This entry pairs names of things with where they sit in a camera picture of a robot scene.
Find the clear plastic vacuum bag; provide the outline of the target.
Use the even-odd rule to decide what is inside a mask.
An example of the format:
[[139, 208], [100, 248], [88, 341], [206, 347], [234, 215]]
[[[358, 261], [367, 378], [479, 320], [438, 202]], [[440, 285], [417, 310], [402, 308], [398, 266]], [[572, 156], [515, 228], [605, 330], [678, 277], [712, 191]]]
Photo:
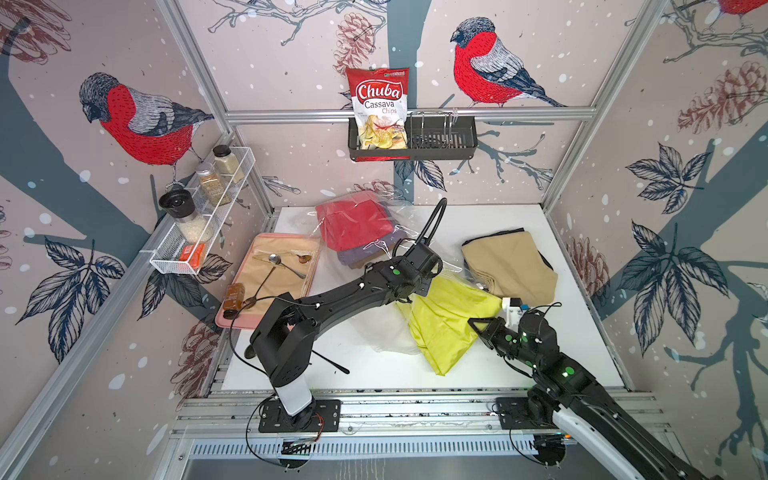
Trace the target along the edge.
[[448, 201], [438, 201], [422, 227], [412, 227], [414, 209], [372, 191], [349, 193], [315, 207], [316, 233], [339, 262], [357, 253], [355, 278], [311, 302], [315, 336], [366, 311], [425, 297], [439, 275], [465, 273], [459, 260], [433, 244]]

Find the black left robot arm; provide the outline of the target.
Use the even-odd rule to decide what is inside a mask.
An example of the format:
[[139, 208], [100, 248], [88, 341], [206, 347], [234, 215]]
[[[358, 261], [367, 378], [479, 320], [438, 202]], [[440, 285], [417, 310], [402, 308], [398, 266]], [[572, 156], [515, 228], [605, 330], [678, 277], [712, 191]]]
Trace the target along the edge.
[[330, 291], [298, 299], [281, 294], [251, 334], [244, 356], [258, 359], [291, 419], [306, 416], [314, 397], [305, 371], [316, 339], [367, 310], [406, 302], [414, 294], [425, 296], [442, 269], [441, 257], [416, 243], [405, 254], [375, 262], [359, 278]]

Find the neon yellow garment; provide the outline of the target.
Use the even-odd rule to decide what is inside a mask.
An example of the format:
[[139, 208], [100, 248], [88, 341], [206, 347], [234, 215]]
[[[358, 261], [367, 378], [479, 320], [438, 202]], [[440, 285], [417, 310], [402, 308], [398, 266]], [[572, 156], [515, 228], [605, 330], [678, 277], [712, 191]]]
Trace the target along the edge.
[[449, 273], [431, 282], [428, 294], [397, 305], [410, 334], [438, 376], [447, 375], [477, 340], [471, 318], [493, 318], [502, 300]]

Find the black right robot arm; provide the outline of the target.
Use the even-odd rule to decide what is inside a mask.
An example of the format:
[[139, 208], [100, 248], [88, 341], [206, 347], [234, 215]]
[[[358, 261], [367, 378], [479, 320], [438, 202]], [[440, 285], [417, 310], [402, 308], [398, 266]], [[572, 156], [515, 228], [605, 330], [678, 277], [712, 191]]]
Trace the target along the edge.
[[557, 333], [539, 309], [514, 328], [501, 317], [471, 318], [482, 343], [505, 362], [531, 369], [528, 410], [536, 423], [554, 425], [584, 447], [617, 479], [706, 477], [632, 418], [579, 362], [563, 353]]

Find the black trousers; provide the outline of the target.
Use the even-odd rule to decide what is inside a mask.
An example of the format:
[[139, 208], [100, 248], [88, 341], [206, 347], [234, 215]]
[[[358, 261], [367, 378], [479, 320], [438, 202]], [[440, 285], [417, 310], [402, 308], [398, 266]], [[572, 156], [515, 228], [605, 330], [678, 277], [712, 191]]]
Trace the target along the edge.
[[[485, 239], [485, 238], [504, 236], [504, 235], [511, 235], [511, 234], [522, 233], [522, 232], [526, 232], [525, 228], [523, 228], [523, 227], [514, 228], [514, 229], [508, 229], [508, 230], [501, 230], [501, 231], [497, 231], [497, 232], [494, 232], [494, 233], [490, 233], [490, 234], [478, 236], [478, 237], [475, 237], [475, 238], [467, 239], [467, 240], [465, 240], [461, 244], [461, 247], [463, 248], [464, 246], [466, 246], [466, 245], [468, 245], [468, 244], [470, 244], [472, 242], [479, 241], [479, 240], [482, 240], [482, 239]], [[541, 260], [543, 261], [543, 263], [547, 266], [547, 268], [549, 268], [550, 270], [554, 271], [554, 268], [552, 267], [551, 263], [547, 260], [547, 258], [540, 251], [538, 251], [538, 254], [539, 254]]]

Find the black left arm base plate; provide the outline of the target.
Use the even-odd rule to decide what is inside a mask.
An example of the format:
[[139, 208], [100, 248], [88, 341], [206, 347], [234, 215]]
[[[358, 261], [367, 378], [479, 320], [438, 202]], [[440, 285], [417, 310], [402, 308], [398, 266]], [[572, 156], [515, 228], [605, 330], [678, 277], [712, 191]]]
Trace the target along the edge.
[[323, 433], [337, 432], [342, 402], [337, 399], [314, 400], [296, 416], [287, 414], [282, 403], [271, 399], [264, 403], [258, 414], [259, 433]]

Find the beige knitted garment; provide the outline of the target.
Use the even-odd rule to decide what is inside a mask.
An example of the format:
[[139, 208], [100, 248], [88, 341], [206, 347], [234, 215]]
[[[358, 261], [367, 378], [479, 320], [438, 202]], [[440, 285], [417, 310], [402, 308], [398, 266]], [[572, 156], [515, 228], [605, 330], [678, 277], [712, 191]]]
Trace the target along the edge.
[[461, 252], [474, 278], [497, 297], [520, 298], [529, 306], [555, 301], [558, 274], [541, 260], [526, 231], [472, 242]]

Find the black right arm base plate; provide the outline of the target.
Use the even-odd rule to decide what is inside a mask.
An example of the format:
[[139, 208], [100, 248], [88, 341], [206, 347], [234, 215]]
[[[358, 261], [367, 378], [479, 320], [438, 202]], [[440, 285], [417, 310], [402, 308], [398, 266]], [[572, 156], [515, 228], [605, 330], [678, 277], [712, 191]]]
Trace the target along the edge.
[[536, 397], [499, 397], [492, 411], [505, 430], [554, 429], [552, 408]]

